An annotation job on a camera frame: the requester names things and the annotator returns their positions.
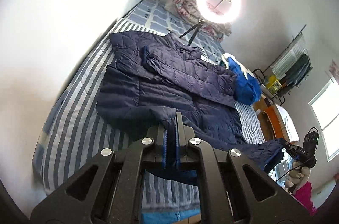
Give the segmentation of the pink jacket sleeve forearm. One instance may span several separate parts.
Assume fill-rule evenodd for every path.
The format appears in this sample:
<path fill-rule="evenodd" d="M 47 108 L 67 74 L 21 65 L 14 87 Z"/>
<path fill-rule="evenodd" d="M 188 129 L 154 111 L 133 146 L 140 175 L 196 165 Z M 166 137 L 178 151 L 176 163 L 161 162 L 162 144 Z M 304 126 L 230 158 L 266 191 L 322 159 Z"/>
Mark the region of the pink jacket sleeve forearm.
<path fill-rule="evenodd" d="M 298 189 L 292 196 L 307 209 L 311 216 L 313 216 L 317 212 L 317 209 L 314 207 L 311 200 L 311 192 L 312 185 L 310 182 L 306 182 L 304 186 Z"/>

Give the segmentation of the grey gloved right hand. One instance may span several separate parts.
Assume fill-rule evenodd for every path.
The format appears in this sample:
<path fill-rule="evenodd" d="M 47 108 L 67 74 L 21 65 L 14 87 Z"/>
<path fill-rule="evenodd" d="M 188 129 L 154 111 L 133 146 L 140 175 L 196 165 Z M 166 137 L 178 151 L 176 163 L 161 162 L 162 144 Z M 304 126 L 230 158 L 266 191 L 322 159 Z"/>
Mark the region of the grey gloved right hand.
<path fill-rule="evenodd" d="M 292 169 L 286 175 L 285 188 L 292 194 L 296 193 L 308 182 L 310 174 L 310 168 L 303 166 L 299 161 L 294 161 Z"/>

